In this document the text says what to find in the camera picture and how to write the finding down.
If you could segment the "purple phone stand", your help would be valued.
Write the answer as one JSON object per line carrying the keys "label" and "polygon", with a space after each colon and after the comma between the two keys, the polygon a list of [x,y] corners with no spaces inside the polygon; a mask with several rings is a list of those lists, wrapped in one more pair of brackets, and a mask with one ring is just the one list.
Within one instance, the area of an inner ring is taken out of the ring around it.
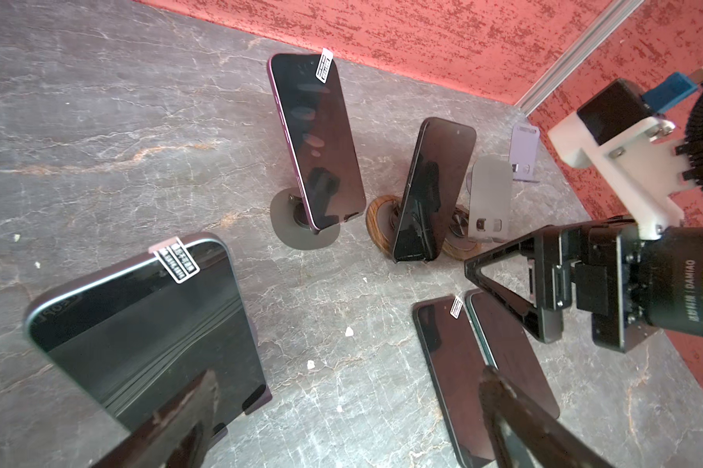
{"label": "purple phone stand", "polygon": [[517,123],[511,133],[509,163],[513,170],[513,180],[524,183],[536,183],[537,151],[540,142],[540,130],[526,123]]}

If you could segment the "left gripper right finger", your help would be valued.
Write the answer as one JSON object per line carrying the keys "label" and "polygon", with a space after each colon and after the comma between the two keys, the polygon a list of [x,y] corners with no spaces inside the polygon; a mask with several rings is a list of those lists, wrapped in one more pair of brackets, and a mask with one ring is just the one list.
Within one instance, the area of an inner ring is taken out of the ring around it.
{"label": "left gripper right finger", "polygon": [[610,465],[492,366],[482,373],[479,400],[500,467]]}

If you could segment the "white-edged black phone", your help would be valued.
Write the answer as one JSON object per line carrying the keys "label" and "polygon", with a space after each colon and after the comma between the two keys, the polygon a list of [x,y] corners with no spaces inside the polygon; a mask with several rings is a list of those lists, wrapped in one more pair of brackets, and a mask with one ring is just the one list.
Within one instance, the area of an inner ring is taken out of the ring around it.
{"label": "white-edged black phone", "polygon": [[483,360],[554,419],[560,408],[533,347],[509,311],[487,292],[466,294],[466,310]]}

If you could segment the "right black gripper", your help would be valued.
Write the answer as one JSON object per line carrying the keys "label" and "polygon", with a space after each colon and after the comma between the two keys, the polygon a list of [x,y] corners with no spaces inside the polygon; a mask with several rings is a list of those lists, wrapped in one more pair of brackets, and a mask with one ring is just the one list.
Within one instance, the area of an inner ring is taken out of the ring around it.
{"label": "right black gripper", "polygon": [[[529,294],[482,270],[512,257],[529,263]],[[640,238],[627,218],[549,225],[464,263],[466,277],[542,343],[556,341],[556,312],[593,316],[593,342],[627,352],[646,328],[703,337],[703,227],[671,227]]]}

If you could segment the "silver-edged phone with sticker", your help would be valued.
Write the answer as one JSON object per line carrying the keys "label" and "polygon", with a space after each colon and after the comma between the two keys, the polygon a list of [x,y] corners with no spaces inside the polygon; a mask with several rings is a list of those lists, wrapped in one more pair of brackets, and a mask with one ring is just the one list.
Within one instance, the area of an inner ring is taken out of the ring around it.
{"label": "silver-edged phone with sticker", "polygon": [[495,456],[479,400],[486,364],[466,307],[444,296],[414,304],[412,319],[459,465],[490,464]]}

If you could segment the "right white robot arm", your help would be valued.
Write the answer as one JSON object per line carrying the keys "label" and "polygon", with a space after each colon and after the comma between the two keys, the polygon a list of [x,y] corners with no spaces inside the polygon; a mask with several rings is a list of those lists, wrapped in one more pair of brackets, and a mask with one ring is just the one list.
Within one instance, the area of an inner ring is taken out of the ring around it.
{"label": "right white robot arm", "polygon": [[659,329],[703,337],[703,227],[673,202],[703,191],[703,69],[649,91],[615,80],[549,138],[626,214],[542,227],[468,259],[466,277],[543,343],[560,339],[571,306],[591,314],[597,346],[621,353]]}

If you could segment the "dark phone with sticker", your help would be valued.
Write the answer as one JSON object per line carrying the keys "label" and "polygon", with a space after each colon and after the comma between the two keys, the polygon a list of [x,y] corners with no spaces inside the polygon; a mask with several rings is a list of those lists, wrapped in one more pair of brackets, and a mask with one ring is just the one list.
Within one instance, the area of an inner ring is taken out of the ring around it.
{"label": "dark phone with sticker", "polygon": [[25,334],[128,431],[197,376],[218,383],[210,437],[271,401],[227,245],[173,237],[36,298]]}

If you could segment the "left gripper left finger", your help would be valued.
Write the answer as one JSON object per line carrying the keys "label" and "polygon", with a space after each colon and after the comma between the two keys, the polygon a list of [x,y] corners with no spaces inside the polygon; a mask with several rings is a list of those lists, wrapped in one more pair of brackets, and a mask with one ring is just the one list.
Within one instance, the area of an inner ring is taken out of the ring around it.
{"label": "left gripper left finger", "polygon": [[218,399],[215,372],[206,370],[95,465],[201,466],[213,436]]}

